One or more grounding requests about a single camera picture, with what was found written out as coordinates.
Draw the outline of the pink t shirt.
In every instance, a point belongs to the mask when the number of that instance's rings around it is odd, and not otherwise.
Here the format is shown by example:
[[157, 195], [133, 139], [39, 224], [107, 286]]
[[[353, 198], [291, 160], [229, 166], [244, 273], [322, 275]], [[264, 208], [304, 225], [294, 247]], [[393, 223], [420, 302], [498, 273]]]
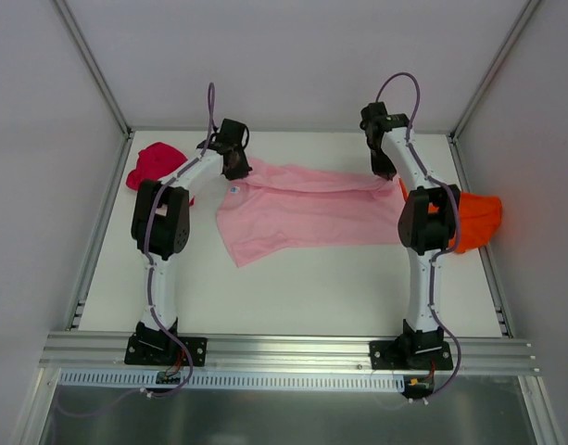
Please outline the pink t shirt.
[[405, 203], [397, 180], [274, 165], [228, 187], [217, 211], [221, 239], [243, 267], [285, 248], [395, 245]]

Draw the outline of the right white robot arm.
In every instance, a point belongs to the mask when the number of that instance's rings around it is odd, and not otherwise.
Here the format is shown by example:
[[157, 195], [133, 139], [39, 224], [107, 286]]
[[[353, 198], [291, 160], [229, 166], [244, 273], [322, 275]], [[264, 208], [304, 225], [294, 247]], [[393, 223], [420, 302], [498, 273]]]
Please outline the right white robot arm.
[[384, 102], [361, 112], [360, 128], [370, 150], [372, 172], [400, 179], [407, 194], [398, 219], [398, 236], [410, 262], [410, 299], [401, 334], [369, 345], [374, 370], [433, 371], [453, 369], [439, 319], [438, 293], [444, 256], [459, 233], [460, 189], [435, 178], [410, 140], [410, 119], [391, 114]]

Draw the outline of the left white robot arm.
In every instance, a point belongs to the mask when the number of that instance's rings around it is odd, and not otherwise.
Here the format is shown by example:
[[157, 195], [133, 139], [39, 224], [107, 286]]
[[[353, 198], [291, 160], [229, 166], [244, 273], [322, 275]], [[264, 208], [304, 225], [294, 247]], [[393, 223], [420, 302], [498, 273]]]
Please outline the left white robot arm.
[[247, 177], [250, 131], [225, 119], [182, 167], [159, 180], [141, 182], [131, 236], [145, 262], [145, 309], [130, 336], [124, 362], [178, 368], [205, 365], [203, 337], [181, 337], [176, 311], [176, 260], [189, 239], [190, 201], [209, 182]]

